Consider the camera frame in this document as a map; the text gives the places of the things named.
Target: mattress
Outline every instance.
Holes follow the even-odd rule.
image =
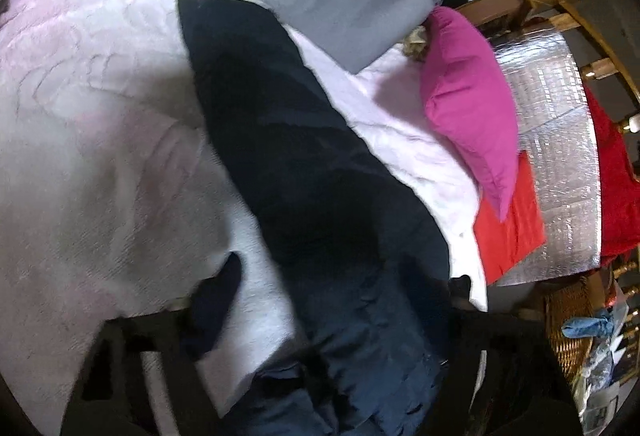
[[[474,180],[422,115],[420,65],[397,47],[350,75],[287,29],[334,106],[408,184],[472,277]],[[255,218],[204,133],[175,0],[10,0],[0,16],[0,372],[45,435],[100,323],[187,295],[239,252],[246,278],[200,372],[220,412],[252,372],[300,342]],[[150,389],[175,434],[158,368]]]

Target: blue cloth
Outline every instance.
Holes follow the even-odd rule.
[[[615,325],[607,310],[601,310],[594,317],[574,317],[562,325],[562,334],[568,339],[597,337],[605,339],[613,335]]]

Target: red cloth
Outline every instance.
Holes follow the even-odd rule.
[[[640,243],[640,183],[626,154],[625,141],[591,91],[585,87],[600,164],[603,261],[610,262]]]
[[[474,223],[474,234],[487,284],[496,282],[537,247],[545,244],[545,224],[526,151],[518,156],[518,178],[507,218],[501,223],[483,196]]]

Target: magenta cushion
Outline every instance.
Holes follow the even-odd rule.
[[[518,176],[518,124],[511,89],[489,43],[460,13],[434,9],[420,93],[433,128],[449,138],[500,221]]]

